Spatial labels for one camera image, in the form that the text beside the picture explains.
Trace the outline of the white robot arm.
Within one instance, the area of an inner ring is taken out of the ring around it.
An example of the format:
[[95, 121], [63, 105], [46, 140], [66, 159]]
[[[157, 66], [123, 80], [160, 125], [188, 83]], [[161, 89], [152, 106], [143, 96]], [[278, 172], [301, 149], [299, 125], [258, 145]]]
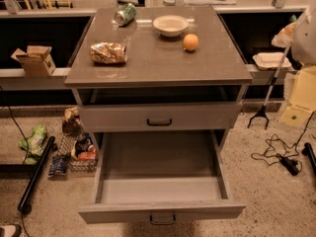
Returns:
[[296, 21], [292, 36], [292, 57], [302, 63], [280, 120], [303, 125], [316, 111], [316, 9], [308, 8]]

